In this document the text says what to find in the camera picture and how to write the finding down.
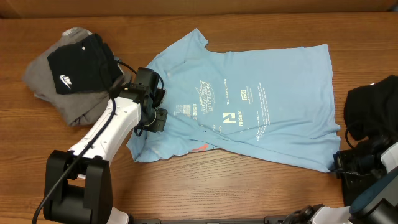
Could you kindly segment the light blue printed t-shirt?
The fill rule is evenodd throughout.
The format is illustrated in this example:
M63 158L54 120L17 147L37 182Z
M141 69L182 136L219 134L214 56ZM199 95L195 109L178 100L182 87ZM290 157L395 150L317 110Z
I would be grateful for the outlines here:
M164 81L162 132L132 135L136 162L224 149L328 172L340 147L326 44L211 52L199 30L149 64Z

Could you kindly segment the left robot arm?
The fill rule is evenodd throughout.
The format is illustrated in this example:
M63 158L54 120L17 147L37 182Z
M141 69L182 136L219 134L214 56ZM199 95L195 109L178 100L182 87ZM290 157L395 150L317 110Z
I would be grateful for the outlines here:
M48 157L44 199L33 222L43 213L59 223L133 223L132 215L113 205L110 165L126 136L164 130L167 110L163 88L136 84L121 87L95 125L68 151Z

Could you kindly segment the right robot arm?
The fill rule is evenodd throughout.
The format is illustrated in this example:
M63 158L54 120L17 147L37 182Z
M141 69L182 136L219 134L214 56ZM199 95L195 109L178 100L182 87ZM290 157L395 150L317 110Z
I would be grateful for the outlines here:
M335 154L344 207L323 204L291 213L280 223L397 223L397 143L374 138Z

